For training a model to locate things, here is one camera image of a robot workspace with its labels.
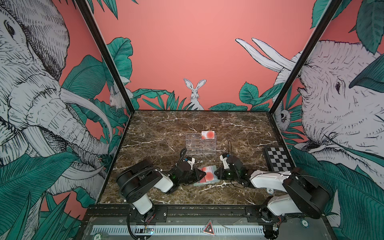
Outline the clear plastic organizer box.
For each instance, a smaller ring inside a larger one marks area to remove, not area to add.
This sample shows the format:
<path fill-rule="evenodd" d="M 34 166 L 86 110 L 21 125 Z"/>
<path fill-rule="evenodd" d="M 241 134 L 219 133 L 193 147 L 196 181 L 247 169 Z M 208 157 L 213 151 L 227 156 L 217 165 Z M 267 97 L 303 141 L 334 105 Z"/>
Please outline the clear plastic organizer box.
<path fill-rule="evenodd" d="M 186 149 L 188 155 L 211 155 L 217 150 L 217 138 L 202 140 L 200 133 L 186 134 Z"/>

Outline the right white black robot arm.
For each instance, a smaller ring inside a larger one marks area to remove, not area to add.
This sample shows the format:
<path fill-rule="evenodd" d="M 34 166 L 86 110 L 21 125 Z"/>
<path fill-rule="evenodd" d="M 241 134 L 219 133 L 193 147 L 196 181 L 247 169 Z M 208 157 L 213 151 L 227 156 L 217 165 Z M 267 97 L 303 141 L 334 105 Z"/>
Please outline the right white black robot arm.
<path fill-rule="evenodd" d="M 285 172 L 248 170 L 239 158 L 223 154 L 223 166 L 214 174 L 219 180 L 236 181 L 244 188 L 272 189 L 286 194 L 267 199 L 259 209 L 259 217 L 272 223 L 285 215 L 319 219 L 330 200 L 330 193 L 316 179 L 300 168 Z"/>

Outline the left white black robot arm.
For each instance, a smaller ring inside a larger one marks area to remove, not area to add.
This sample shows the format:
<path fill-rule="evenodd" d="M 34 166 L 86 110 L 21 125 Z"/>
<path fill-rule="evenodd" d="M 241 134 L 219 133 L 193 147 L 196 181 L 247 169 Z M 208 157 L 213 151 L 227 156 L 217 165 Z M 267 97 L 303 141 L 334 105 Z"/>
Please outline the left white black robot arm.
<path fill-rule="evenodd" d="M 154 214 L 154 206 L 148 192 L 156 188 L 172 194 L 181 185 L 192 185 L 206 176 L 206 172 L 194 166 L 195 159 L 182 157 L 169 171 L 154 166 L 151 160 L 143 160 L 122 171 L 116 178 L 119 196 L 140 215 Z"/>

